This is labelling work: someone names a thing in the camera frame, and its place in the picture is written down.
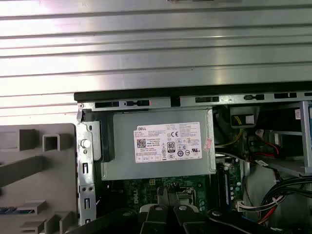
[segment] metal frame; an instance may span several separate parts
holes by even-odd
[[[100,156],[99,122],[81,122],[76,125],[78,153],[78,207],[80,225],[97,218],[97,204],[94,178],[94,155]]]

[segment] barcode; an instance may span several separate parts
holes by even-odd
[[[137,139],[136,144],[138,148],[146,148],[146,139]]]
[[[136,156],[144,156],[144,155],[157,155],[157,152],[136,153]]]

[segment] dell logo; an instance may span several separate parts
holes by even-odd
[[[133,203],[138,204],[138,191],[137,191],[137,189],[133,191]]]

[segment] yellow wire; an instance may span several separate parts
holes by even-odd
[[[240,118],[239,118],[238,116],[235,116],[234,118],[237,120],[237,122],[238,122],[239,125],[242,125],[242,121],[240,121]],[[239,133],[237,134],[237,136],[235,137],[234,140],[232,140],[232,141],[229,142],[229,143],[223,144],[223,145],[216,145],[216,147],[219,148],[219,147],[224,147],[224,146],[232,145],[232,144],[234,144],[235,142],[237,142],[237,141],[241,138],[242,135],[243,135],[243,130],[242,130],[242,129],[239,129]]]

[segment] qr code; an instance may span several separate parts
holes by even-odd
[[[136,144],[138,148],[146,148],[146,139],[137,139]]]

